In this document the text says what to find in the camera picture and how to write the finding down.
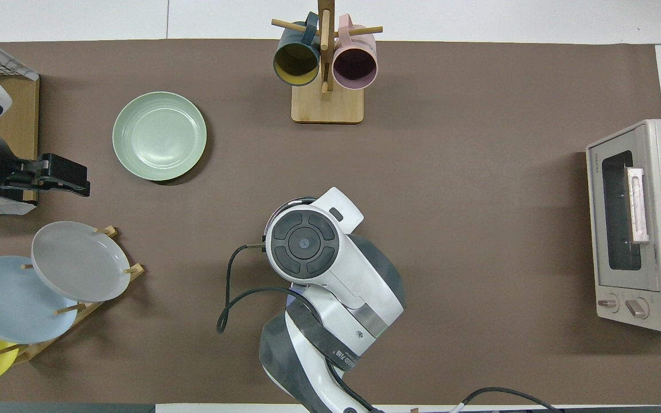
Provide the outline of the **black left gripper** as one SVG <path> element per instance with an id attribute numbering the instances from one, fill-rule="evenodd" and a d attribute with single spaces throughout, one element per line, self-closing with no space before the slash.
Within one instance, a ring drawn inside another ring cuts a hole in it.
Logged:
<path id="1" fill-rule="evenodd" d="M 58 190 L 83 198 L 90 196 L 87 167 L 57 154 L 41 155 L 36 160 L 13 157 L 2 161 L 7 176 L 2 185 L 2 196 L 24 201 L 24 191 L 44 192 Z M 39 180 L 38 174 L 49 167 L 49 183 Z"/>

